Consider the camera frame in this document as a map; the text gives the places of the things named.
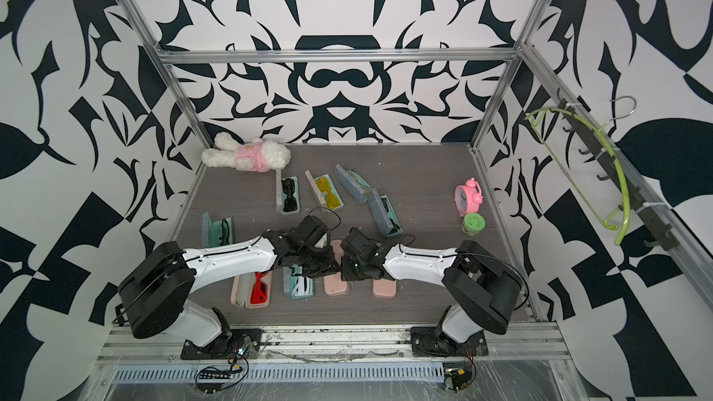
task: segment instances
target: sunglasses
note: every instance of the sunglasses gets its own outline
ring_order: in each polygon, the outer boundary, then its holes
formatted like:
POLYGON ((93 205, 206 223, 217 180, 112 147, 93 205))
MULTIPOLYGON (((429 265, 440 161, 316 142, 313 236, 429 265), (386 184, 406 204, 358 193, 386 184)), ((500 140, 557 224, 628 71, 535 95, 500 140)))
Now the sunglasses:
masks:
POLYGON ((227 223, 225 218, 222 219, 220 224, 220 229, 222 231, 221 235, 218 237, 218 246, 224 246, 230 243, 230 225, 227 223))
POLYGON ((284 179, 282 180, 282 192, 287 195, 284 199, 284 204, 282 205, 282 210, 284 212, 292 212, 297 210, 297 199, 294 197, 294 180, 284 179))
POLYGON ((258 305, 267 302, 267 284, 262 279, 269 271, 263 273, 255 273, 255 284, 253 286, 253 294, 250 295, 250 303, 258 305))
MULTIPOLYGON (((387 200, 384 199, 384 198, 382 198, 382 199, 381 199, 381 202, 384 204, 384 209, 386 209, 386 210, 387 210, 387 213, 388 213, 388 203, 387 203, 387 200)), ((389 217, 388 219, 391 220, 391 224, 394 225, 394 227, 391 228, 391 232, 388 233, 388 235, 391 236, 392 234, 396 234, 396 233, 398 232, 398 230, 401 229, 401 227, 398 226, 397 222, 396 222, 393 218, 389 217)))
POLYGON ((329 185, 329 180, 326 179, 325 176, 320 176, 317 180, 315 180, 316 187, 319 188, 319 191, 325 192, 325 202, 326 202, 326 207, 329 209, 334 209, 339 207, 339 199, 332 193, 332 186, 329 185))

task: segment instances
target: pink alarm clock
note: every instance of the pink alarm clock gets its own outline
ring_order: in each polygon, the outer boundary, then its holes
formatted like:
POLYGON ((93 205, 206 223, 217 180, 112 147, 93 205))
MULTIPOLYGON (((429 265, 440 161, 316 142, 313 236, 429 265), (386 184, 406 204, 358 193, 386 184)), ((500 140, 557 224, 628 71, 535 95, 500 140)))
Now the pink alarm clock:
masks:
POLYGON ((469 212, 478 212, 483 203, 481 185, 475 179, 469 179, 465 185, 456 187, 456 208, 461 217, 469 212))

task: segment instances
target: metal vent grille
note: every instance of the metal vent grille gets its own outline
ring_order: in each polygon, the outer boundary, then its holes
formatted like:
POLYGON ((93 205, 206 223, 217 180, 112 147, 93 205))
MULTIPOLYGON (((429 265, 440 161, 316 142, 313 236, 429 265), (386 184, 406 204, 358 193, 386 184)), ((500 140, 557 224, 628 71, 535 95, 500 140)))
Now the metal vent grille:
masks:
MULTIPOLYGON (((120 365, 114 384, 189 382, 205 365, 120 365)), ((443 380, 441 362, 326 362, 305 364, 250 364, 243 382, 348 382, 348 381, 443 380)))

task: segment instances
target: jar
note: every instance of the jar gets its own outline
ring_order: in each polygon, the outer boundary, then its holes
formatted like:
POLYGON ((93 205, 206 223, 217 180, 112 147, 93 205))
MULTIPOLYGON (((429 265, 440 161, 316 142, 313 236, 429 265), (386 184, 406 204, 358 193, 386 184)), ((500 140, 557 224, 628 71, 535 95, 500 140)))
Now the jar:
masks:
POLYGON ((463 231, 463 234, 468 237, 477 236, 485 227, 486 219, 476 212, 467 213, 463 218, 463 223, 460 225, 460 229, 463 231))

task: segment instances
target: red sunglasses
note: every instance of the red sunglasses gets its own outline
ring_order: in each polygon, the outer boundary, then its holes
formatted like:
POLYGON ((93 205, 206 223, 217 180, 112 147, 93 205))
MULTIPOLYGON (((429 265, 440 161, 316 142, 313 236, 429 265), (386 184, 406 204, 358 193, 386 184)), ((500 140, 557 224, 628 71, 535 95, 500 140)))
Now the red sunglasses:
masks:
POLYGON ((250 296, 250 303, 258 305, 267 302, 267 284, 260 279, 267 276, 269 271, 263 273, 255 273, 255 284, 253 286, 253 294, 250 296))

